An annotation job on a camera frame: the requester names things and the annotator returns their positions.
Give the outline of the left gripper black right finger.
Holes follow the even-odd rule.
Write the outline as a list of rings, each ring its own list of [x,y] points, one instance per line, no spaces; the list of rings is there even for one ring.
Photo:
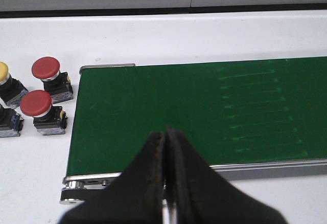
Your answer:
[[[166,130],[166,190],[177,223],[286,223],[276,209],[215,172],[184,133]]]

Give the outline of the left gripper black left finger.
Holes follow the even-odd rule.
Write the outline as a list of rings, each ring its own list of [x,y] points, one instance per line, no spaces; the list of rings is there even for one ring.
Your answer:
[[[162,223],[164,133],[151,132],[122,174],[60,223]]]

